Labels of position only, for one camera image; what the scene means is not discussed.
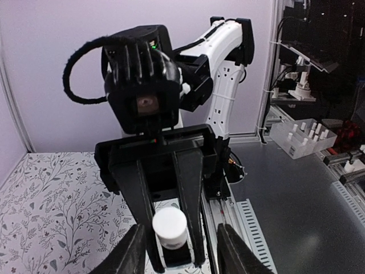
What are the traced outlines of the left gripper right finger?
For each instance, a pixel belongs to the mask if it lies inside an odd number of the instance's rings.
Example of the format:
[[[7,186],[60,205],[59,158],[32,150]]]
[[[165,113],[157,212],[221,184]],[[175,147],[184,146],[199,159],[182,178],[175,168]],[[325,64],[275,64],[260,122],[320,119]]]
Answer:
[[[221,223],[218,225],[217,260],[219,273],[273,273],[273,271],[259,261],[244,240],[229,224]]]

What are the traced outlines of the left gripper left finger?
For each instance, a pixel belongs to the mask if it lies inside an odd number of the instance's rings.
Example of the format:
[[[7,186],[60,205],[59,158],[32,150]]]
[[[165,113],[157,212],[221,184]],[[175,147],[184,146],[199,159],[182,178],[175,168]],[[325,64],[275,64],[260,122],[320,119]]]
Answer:
[[[146,231],[134,224],[91,274],[140,274],[145,271]]]

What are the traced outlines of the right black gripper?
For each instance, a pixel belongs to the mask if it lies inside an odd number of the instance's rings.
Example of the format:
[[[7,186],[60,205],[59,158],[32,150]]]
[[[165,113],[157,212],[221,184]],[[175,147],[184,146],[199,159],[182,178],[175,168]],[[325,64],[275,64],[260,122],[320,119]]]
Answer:
[[[207,124],[168,130],[156,138],[134,136],[98,143],[95,160],[107,190],[122,194],[135,221],[145,228],[153,269],[164,273],[152,218],[152,200],[178,198],[186,216],[194,265],[205,262],[201,227],[203,178],[214,172],[217,153]]]

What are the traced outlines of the white capped nail polish bottle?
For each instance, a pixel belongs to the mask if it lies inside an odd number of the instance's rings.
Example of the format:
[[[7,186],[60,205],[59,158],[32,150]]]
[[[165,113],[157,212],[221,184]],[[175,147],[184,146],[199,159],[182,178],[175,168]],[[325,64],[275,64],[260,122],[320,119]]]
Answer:
[[[161,245],[161,256],[167,267],[177,267],[192,262],[188,247],[187,218],[176,207],[158,210],[152,227]]]

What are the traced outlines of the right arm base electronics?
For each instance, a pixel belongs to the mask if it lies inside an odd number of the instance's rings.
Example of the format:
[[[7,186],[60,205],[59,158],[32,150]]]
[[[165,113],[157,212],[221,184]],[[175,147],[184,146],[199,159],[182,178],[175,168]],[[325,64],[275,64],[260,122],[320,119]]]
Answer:
[[[245,177],[244,167],[239,157],[229,147],[230,138],[219,136],[215,141],[217,161],[214,172],[204,177],[205,198],[227,200],[231,197],[229,184],[238,183]]]

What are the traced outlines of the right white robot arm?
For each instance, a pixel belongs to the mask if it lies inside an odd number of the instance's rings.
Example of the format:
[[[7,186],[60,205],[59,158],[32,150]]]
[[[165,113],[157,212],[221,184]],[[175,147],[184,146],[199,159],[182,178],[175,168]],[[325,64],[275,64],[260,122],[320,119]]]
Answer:
[[[143,273],[206,259],[216,273],[244,271],[245,243],[229,184],[229,117],[253,60],[251,21],[213,17],[197,41],[173,50],[163,25],[100,40],[106,101],[126,138],[98,143],[107,189],[125,199],[135,225],[96,273]]]

